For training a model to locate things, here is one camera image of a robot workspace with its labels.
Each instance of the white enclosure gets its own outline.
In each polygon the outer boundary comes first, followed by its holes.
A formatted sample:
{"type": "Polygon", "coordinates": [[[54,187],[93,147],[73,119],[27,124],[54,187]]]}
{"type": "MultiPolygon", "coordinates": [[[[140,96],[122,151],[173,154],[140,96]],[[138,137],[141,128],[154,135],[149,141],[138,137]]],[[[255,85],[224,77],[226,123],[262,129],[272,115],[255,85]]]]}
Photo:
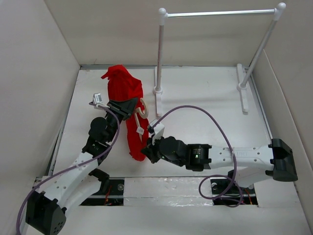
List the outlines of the white enclosure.
{"type": "MultiPolygon", "coordinates": [[[[46,175],[65,117],[55,172],[67,168],[81,151],[90,121],[103,115],[88,102],[97,92],[107,99],[107,80],[100,76],[108,65],[128,65],[130,73],[143,83],[149,121],[156,118],[153,90],[159,8],[170,13],[260,10],[273,9],[279,2],[0,0],[0,234],[16,234],[20,205],[36,177],[46,175]]],[[[248,68],[273,16],[167,21],[162,64],[181,67],[163,67],[162,105],[164,112],[182,104],[204,107],[218,119],[236,147],[268,144],[269,126],[274,138],[283,139],[293,149],[299,178],[296,187],[273,180],[260,182],[255,186],[259,207],[229,209],[213,206],[210,200],[203,202],[194,192],[195,184],[190,184],[194,205],[169,206],[168,198],[162,196],[167,190],[156,179],[195,177],[196,182],[199,177],[227,173],[230,168],[194,173],[161,161],[154,165],[147,160],[136,162],[128,154],[122,126],[118,148],[100,168],[113,177],[126,177],[126,195],[131,200],[123,207],[79,207],[68,217],[60,235],[306,235],[313,231],[313,2],[285,3],[286,11],[267,46],[260,50],[252,74],[257,90],[251,80],[247,84],[246,113],[236,89],[236,66],[248,68]],[[141,193],[146,196],[144,204],[134,199],[141,193]]],[[[165,119],[165,136],[226,146],[205,116],[197,115],[194,123],[190,121],[194,113],[197,111],[181,110],[165,119]],[[193,125],[186,125],[180,116],[193,125]]],[[[181,195],[170,196],[177,200],[181,195]]],[[[40,233],[28,228],[23,235],[40,233]]]]}

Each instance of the purple cable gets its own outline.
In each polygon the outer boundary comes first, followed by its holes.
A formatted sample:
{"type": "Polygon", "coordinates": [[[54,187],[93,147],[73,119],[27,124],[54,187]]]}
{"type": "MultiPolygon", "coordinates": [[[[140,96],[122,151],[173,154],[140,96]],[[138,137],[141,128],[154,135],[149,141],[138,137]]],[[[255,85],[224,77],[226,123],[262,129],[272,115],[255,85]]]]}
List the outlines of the purple cable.
{"type": "MultiPolygon", "coordinates": [[[[227,136],[225,135],[224,131],[222,130],[221,126],[217,123],[217,121],[213,118],[212,115],[210,115],[206,110],[200,108],[200,107],[197,107],[197,106],[193,106],[193,105],[182,105],[182,106],[178,106],[170,111],[168,111],[163,117],[161,117],[153,126],[152,128],[155,128],[156,125],[158,125],[164,118],[166,118],[170,113],[172,113],[173,111],[177,110],[177,109],[182,109],[182,108],[192,108],[192,109],[198,109],[202,112],[204,112],[206,115],[208,115],[212,121],[215,123],[215,125],[217,126],[217,128],[220,130],[221,134],[223,135],[227,145],[228,145],[228,148],[230,150],[231,153],[233,153],[233,148],[232,146],[230,145],[230,142],[227,138],[227,136]]],[[[223,195],[225,195],[228,190],[233,186],[233,184],[238,188],[239,190],[239,194],[240,194],[240,200],[238,201],[238,204],[236,204],[235,206],[229,206],[229,207],[237,207],[239,206],[241,203],[242,203],[242,200],[243,200],[243,192],[241,190],[241,188],[238,186],[238,184],[235,182],[235,177],[236,177],[236,173],[237,173],[237,160],[236,160],[236,156],[235,154],[233,153],[233,161],[234,161],[234,173],[233,173],[233,177],[232,178],[229,178],[227,175],[210,175],[210,176],[207,176],[205,177],[199,184],[199,194],[201,195],[201,197],[205,198],[205,199],[209,199],[209,200],[215,200],[215,199],[218,199],[218,198],[221,198],[223,195]],[[209,178],[213,178],[213,177],[223,177],[223,178],[227,178],[228,180],[230,180],[230,183],[229,185],[225,188],[225,190],[223,192],[221,192],[219,195],[217,196],[214,196],[214,197],[207,197],[205,195],[203,195],[203,193],[201,192],[201,186],[202,184],[208,180],[209,178]]]]}
{"type": "MultiPolygon", "coordinates": [[[[115,138],[114,138],[114,140],[112,141],[111,146],[108,147],[103,153],[99,154],[98,156],[96,156],[96,157],[94,157],[94,158],[92,158],[92,159],[90,159],[90,160],[88,160],[88,161],[86,161],[86,162],[84,162],[84,163],[78,164],[78,166],[83,166],[83,165],[89,164],[89,163],[91,163],[92,161],[96,161],[98,158],[101,158],[103,155],[105,155],[108,151],[110,151],[110,150],[112,149],[113,145],[115,144],[115,142],[116,142],[116,140],[117,140],[117,137],[118,137],[118,134],[119,134],[119,120],[118,120],[117,116],[116,116],[110,109],[108,109],[108,108],[106,108],[106,107],[101,107],[101,106],[99,106],[99,107],[102,108],[104,111],[108,112],[109,114],[113,115],[113,117],[116,119],[116,121],[117,121],[117,131],[116,131],[115,138]]],[[[76,168],[76,166],[71,166],[71,167],[69,167],[69,168],[67,168],[67,169],[61,170],[60,172],[58,172],[58,173],[56,173],[56,174],[54,174],[54,175],[52,175],[52,176],[46,178],[45,180],[41,181],[39,184],[37,184],[36,186],[34,186],[34,188],[33,188],[33,189],[29,192],[29,194],[25,197],[25,199],[24,199],[24,201],[23,201],[23,203],[22,203],[22,205],[21,205],[21,208],[20,208],[20,210],[19,210],[18,217],[17,217],[17,220],[16,220],[16,232],[17,232],[17,235],[22,235],[22,234],[21,234],[21,231],[20,231],[22,212],[23,212],[24,207],[25,207],[25,205],[26,205],[26,203],[27,203],[29,197],[31,196],[31,194],[32,194],[36,189],[38,189],[41,185],[43,185],[45,182],[47,182],[47,181],[53,179],[54,177],[56,177],[56,176],[58,176],[58,175],[61,175],[61,174],[66,173],[66,172],[68,172],[68,171],[70,171],[70,170],[73,170],[73,169],[75,169],[75,168],[76,168]]]]}

